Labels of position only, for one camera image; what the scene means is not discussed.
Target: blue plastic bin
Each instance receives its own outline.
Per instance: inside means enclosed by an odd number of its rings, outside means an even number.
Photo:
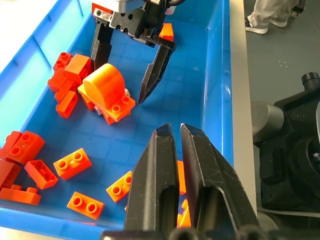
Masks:
[[[0,146],[12,130],[29,130],[46,142],[36,159],[53,163],[84,148],[92,167],[45,190],[38,206],[0,200],[0,226],[65,239],[98,239],[104,229],[121,230],[128,198],[114,203],[106,188],[133,170],[156,128],[171,123],[177,158],[182,159],[180,125],[204,129],[233,164],[229,0],[186,0],[172,23],[177,49],[164,77],[131,115],[113,125],[90,112],[79,98],[69,119],[56,112],[47,87],[60,52],[90,55],[95,32],[87,0],[59,0],[0,74]],[[153,49],[114,32],[109,63],[122,73],[137,100]],[[36,187],[24,170],[15,184]],[[99,220],[67,208],[74,191],[105,203]]]

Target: gray floor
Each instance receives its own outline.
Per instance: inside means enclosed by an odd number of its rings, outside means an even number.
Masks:
[[[246,16],[256,0],[244,0]],[[251,101],[276,101],[304,90],[301,76],[320,74],[319,0],[307,0],[305,11],[285,28],[269,25],[268,33],[246,33]],[[259,150],[254,149],[257,202],[260,201]]]

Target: shoe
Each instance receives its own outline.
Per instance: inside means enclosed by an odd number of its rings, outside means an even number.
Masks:
[[[270,23],[272,23],[273,25],[277,26],[278,28],[284,28],[285,26],[287,26],[287,22],[280,22],[280,21],[276,21],[274,19],[270,19]]]
[[[268,28],[260,29],[260,28],[253,27],[247,17],[244,18],[244,24],[245,24],[245,30],[248,32],[253,32],[256,34],[266,34],[268,32]]]

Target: white pants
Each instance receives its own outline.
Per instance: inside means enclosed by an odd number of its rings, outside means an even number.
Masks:
[[[286,23],[291,9],[298,0],[256,0],[253,13],[248,16],[249,22],[257,29],[266,29],[270,19]]]

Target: bin floor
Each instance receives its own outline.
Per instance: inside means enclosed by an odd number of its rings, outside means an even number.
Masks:
[[[92,25],[89,27],[93,34],[94,21],[87,24]],[[24,205],[23,211],[118,229],[124,222],[128,197],[114,203],[106,188],[133,171],[156,128],[171,123],[177,158],[182,158],[181,123],[202,126],[208,33],[203,27],[190,23],[174,21],[172,25],[177,49],[162,81],[143,104],[137,104],[131,115],[120,122],[108,125],[102,116],[86,108],[80,96],[69,119],[61,118],[56,112],[54,93],[49,90],[45,93],[26,127],[46,142],[37,159],[43,160],[55,173],[54,162],[84,148],[92,167],[67,181],[59,178],[54,187],[40,190],[40,204]],[[81,48],[76,42],[71,52],[89,56],[90,48],[90,43]],[[139,98],[142,79],[156,51],[157,47],[150,48],[114,31],[109,63],[122,73],[125,87],[135,100]],[[18,183],[35,187],[25,172],[19,176]],[[105,203],[98,221],[67,208],[74,191]]]

